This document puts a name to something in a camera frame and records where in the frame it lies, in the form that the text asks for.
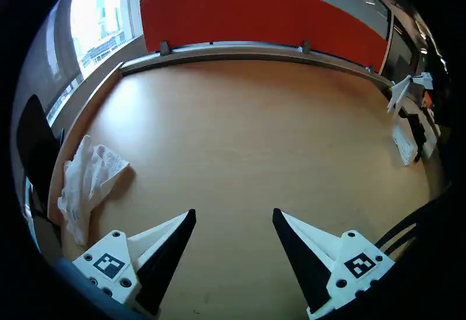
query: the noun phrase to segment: white paper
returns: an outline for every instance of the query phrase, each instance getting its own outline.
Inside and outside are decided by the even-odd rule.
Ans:
[[[409,165],[418,154],[418,146],[412,135],[407,118],[398,118],[397,122],[393,125],[392,137],[398,146],[404,165]]]
[[[92,147],[89,135],[84,136],[73,160],[65,163],[65,185],[58,208],[77,244],[87,244],[91,211],[110,193],[128,165],[106,146]]]

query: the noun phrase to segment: white object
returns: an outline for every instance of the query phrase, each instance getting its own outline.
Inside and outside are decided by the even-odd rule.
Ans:
[[[391,87],[391,99],[387,106],[387,113],[389,114],[393,106],[395,106],[395,113],[393,118],[398,116],[398,112],[401,108],[401,102],[408,93],[409,84],[414,82],[418,85],[424,86],[425,89],[433,89],[432,87],[432,77],[429,72],[422,72],[419,76],[411,77],[410,75],[406,76],[402,81],[398,82],[396,85]]]
[[[405,98],[401,104],[407,113],[416,114],[419,117],[419,122],[424,127],[424,135],[426,137],[426,142],[422,145],[422,155],[426,159],[429,159],[437,145],[437,136],[435,135],[435,131],[432,129],[426,115],[419,109],[414,101],[409,98]]]
[[[433,90],[432,76],[429,72],[422,72],[420,76],[414,76],[412,81],[418,85],[424,86],[424,89]]]
[[[73,264],[114,300],[151,316],[136,301],[141,289],[137,271],[166,242],[188,212],[129,238],[114,230],[76,258]]]
[[[393,106],[395,106],[395,113],[393,115],[394,119],[398,117],[398,113],[400,112],[401,108],[401,101],[408,93],[410,83],[411,76],[408,75],[405,77],[405,79],[391,87],[391,99],[387,105],[387,113],[389,114],[392,111]]]
[[[409,165],[414,161],[419,149],[407,118],[398,117],[398,120],[393,125],[392,137],[400,151],[404,165]]]
[[[355,230],[341,237],[317,229],[289,214],[281,212],[298,237],[312,250],[331,272],[327,291],[331,299],[314,313],[308,307],[308,317],[318,319],[351,302],[358,291],[365,291],[373,280],[379,280],[394,265],[381,250]],[[346,264],[350,263],[352,271]],[[337,287],[345,280],[343,288]]]
[[[387,106],[387,113],[389,114],[395,106],[395,112],[393,114],[394,125],[392,137],[395,141],[395,144],[398,146],[398,150],[400,151],[400,155],[405,166],[409,165],[414,160],[420,149],[418,149],[416,141],[412,135],[409,121],[398,116],[402,106],[405,108],[407,113],[416,113],[419,116],[419,121],[424,127],[425,136],[427,139],[427,141],[422,146],[423,154],[427,159],[430,158],[430,155],[432,154],[435,145],[437,144],[435,133],[433,132],[432,127],[430,127],[425,115],[419,110],[413,101],[411,101],[409,98],[406,98],[406,94],[409,90],[409,84],[411,82],[422,85],[425,89],[433,89],[432,77],[428,72],[422,72],[421,75],[414,77],[408,75],[402,81],[391,87],[391,99]],[[415,111],[413,111],[412,107],[406,107],[409,102],[414,104]]]
[[[73,160],[65,162],[65,185],[58,208],[77,244],[87,244],[91,211],[110,193],[128,165],[106,146],[92,147],[89,135],[84,136]]]

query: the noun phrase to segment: wooden table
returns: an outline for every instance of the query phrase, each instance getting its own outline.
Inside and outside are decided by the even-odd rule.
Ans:
[[[440,192],[437,162],[403,166],[386,105],[364,78],[286,62],[196,62],[126,76],[87,133],[132,171],[93,212],[89,243],[195,208],[161,320],[305,319],[273,208],[375,242]],[[65,256],[80,255],[62,232]]]

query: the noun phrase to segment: table surface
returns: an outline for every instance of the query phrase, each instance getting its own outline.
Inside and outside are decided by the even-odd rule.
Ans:
[[[87,131],[131,163],[94,210],[89,246],[196,209],[161,320],[305,319],[275,207],[375,242],[440,193],[435,159],[405,167],[372,82],[274,61],[211,61],[124,77]],[[62,229],[63,252],[84,249]]]

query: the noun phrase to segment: screw hole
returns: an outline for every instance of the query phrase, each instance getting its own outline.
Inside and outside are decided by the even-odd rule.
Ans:
[[[110,289],[108,289],[107,287],[103,287],[103,288],[102,288],[102,291],[103,291],[106,295],[108,295],[108,296],[110,296],[110,297],[112,297],[112,295],[113,295],[112,291],[110,291]]]
[[[338,288],[342,289],[343,287],[345,287],[347,285],[347,282],[346,282],[346,280],[340,279],[340,280],[337,281],[336,285],[337,285]]]
[[[127,278],[124,278],[120,280],[120,285],[123,287],[130,287],[132,283]]]

